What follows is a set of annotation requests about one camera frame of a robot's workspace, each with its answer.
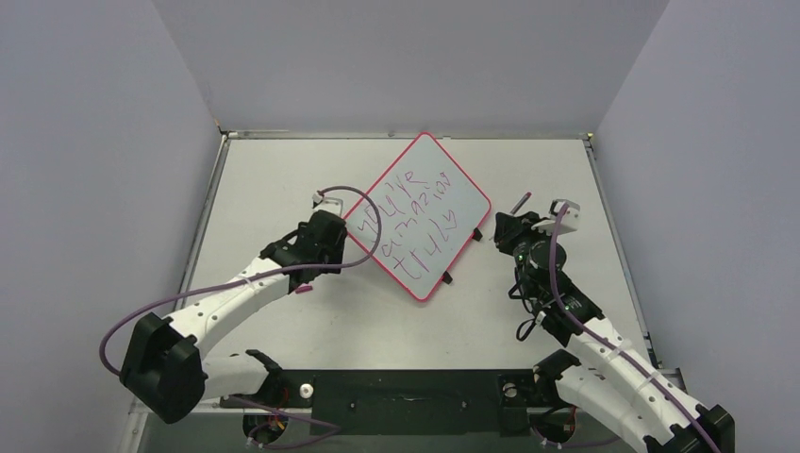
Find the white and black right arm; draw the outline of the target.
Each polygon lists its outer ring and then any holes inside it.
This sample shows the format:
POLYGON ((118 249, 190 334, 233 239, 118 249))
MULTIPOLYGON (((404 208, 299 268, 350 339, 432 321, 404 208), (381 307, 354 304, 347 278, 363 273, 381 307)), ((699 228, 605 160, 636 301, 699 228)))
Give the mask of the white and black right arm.
POLYGON ((555 204, 547 217, 499 212, 493 242, 514 261, 512 300, 560 348, 533 367, 532 390, 555 407, 577 407, 637 452, 733 452, 735 422, 680 389, 564 273, 560 233, 578 211, 555 204))

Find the pink marker pen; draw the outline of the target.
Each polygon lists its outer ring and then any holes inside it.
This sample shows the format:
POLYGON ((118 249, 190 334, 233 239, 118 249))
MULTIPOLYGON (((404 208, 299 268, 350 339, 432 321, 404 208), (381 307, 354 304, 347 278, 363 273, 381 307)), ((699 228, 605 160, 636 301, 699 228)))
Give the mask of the pink marker pen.
POLYGON ((515 215, 515 214, 516 214, 516 213, 517 213, 517 212, 518 212, 518 211, 519 211, 519 210, 520 210, 520 209, 521 209, 521 208, 522 208, 522 207, 525 205, 525 203, 526 203, 526 202, 529 200, 529 198, 531 197, 531 195, 532 195, 532 193, 531 193, 531 192, 526 192, 526 193, 524 193, 524 194, 522 195, 522 197, 521 197, 521 198, 520 198, 520 199, 519 199, 519 200, 518 200, 518 201, 517 201, 517 202, 514 204, 514 206, 513 206, 513 207, 512 207, 512 208, 509 210, 509 213, 510 213, 511 215, 515 215))

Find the pink-framed whiteboard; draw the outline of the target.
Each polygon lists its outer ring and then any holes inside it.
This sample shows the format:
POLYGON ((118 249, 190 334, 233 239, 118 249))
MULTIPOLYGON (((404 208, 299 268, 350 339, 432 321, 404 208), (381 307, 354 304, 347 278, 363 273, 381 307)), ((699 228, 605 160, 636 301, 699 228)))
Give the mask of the pink-framed whiteboard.
POLYGON ((348 233, 414 299, 442 283, 492 208, 434 138, 420 133, 345 214, 348 233))

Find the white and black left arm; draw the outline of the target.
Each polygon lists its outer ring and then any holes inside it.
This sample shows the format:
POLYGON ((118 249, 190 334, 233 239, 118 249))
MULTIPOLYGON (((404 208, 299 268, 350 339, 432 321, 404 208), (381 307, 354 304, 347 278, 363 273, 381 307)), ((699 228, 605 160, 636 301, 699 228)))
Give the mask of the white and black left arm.
POLYGON ((280 366, 257 349, 212 357, 211 349, 245 320, 310 283, 341 270, 346 223, 323 205, 306 222, 269 243, 240 273, 181 310, 137 321, 121 383, 163 422, 175 423, 199 402, 247 395, 269 406, 281 393, 280 366))

